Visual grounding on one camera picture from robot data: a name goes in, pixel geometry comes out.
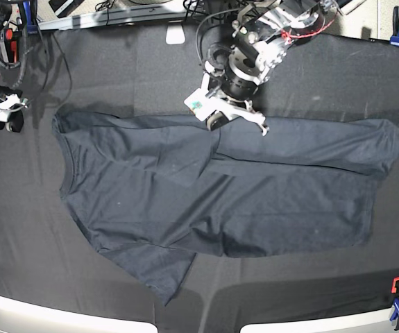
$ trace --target red wire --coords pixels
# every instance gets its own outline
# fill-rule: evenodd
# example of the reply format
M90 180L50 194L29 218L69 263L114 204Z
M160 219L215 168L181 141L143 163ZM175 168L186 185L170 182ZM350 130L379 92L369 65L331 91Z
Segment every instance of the red wire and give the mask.
M338 12L335 14L332 21L327 23L325 26L322 26L318 31L315 31L314 33L308 33L306 35L291 35L290 33L286 32L286 31L284 31L284 33L288 38L296 38L296 39L307 38L307 37L312 37L312 36L318 35L319 33L322 33L325 29L327 29L329 26L332 25L333 21L337 17L337 14L338 14Z

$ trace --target t-shirt sleeve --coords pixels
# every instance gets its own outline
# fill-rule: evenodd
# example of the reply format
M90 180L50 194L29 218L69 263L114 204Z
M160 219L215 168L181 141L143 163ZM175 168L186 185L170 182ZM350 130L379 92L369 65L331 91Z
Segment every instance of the t-shirt sleeve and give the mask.
M151 244L129 243L116 250L100 250L104 257L143 282L164 305L173 298L196 253Z

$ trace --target black mat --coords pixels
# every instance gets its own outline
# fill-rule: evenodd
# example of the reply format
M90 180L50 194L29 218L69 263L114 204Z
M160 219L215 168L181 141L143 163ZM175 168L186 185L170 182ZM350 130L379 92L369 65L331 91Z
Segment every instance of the black mat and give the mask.
M63 158L51 118L64 101L105 113L184 114L201 82L194 27L183 45L167 27L108 27L56 33L48 92L25 112L20 135L0 132L0 295L45 307L148 321L159 332L238 332L249 323L325 318L390 306L399 275L399 158L380 188L364 246L259 259L199 255L167 307L83 238L58 189ZM216 35L210 31L207 36ZM44 77L40 45L30 55L25 96ZM399 126L399 49L329 35L292 48L255 106L271 116Z

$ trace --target metal frame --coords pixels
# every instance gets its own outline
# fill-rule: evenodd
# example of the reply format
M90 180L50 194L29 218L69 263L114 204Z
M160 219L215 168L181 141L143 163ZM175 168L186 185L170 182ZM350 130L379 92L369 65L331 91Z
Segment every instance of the metal frame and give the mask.
M104 10L101 12L91 12L88 14L65 17L53 21L41 22L39 23L39 27L42 30L83 29L94 26L105 26L107 22L108 25L113 25L156 19L178 20L183 19L184 16L185 9L182 5L182 1L173 0L168 3L112 9L109 13Z

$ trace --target black t-shirt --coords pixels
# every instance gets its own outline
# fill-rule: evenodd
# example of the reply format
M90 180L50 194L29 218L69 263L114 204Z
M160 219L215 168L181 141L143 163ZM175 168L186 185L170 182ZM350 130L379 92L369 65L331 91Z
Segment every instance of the black t-shirt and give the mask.
M61 197L96 251L167 304L196 253L263 257L367 240L399 151L390 121L120 119L60 110Z

